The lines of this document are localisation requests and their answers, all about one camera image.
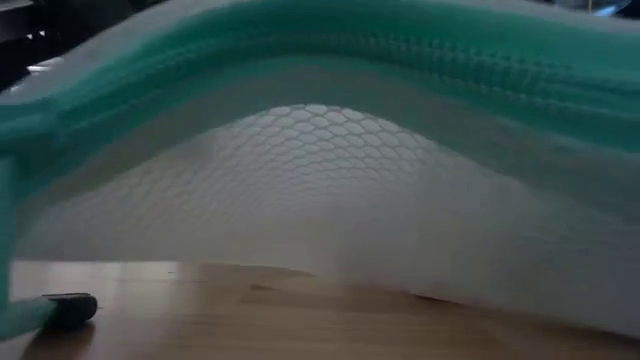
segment wooden table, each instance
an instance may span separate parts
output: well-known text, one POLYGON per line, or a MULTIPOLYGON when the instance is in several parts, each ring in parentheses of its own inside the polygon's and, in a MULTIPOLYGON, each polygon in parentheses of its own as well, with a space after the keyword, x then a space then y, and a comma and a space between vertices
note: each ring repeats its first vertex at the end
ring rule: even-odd
POLYGON ((13 297, 89 291, 75 334, 0 344, 0 359, 640 359, 640 344, 265 267, 17 263, 13 297))

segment teal fabric trim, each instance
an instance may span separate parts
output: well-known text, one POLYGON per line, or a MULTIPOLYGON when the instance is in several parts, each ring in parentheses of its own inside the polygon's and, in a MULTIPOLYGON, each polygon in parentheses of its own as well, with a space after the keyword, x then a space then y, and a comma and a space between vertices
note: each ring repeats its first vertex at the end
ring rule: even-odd
MULTIPOLYGON (((532 129, 637 152, 639 42, 632 33, 458 3, 237 2, 177 21, 102 60, 77 82, 21 105, 34 115, 21 117, 20 125, 10 125, 16 117, 4 114, 13 110, 0 107, 0 138, 27 141, 33 137, 20 134, 46 133, 48 141, 37 146, 5 146, 18 161, 24 199, 239 66, 335 56, 387 65, 394 70, 384 71, 404 72, 431 91, 532 129)), ((420 124, 392 120, 431 136, 420 124)))

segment black object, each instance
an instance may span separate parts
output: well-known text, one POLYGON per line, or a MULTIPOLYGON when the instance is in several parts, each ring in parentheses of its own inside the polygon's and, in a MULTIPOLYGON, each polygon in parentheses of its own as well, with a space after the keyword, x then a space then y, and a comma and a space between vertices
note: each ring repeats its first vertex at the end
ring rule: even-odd
POLYGON ((98 311, 98 301, 87 293, 43 295, 56 303, 44 330, 74 331, 80 329, 98 311))

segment wooden floor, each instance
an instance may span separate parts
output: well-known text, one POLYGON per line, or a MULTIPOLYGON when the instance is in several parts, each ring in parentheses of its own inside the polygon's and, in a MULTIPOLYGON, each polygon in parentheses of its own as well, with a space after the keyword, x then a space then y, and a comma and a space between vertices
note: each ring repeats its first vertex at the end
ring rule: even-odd
POLYGON ((273 268, 17 263, 13 297, 89 291, 93 323, 0 359, 640 359, 640 344, 273 268))

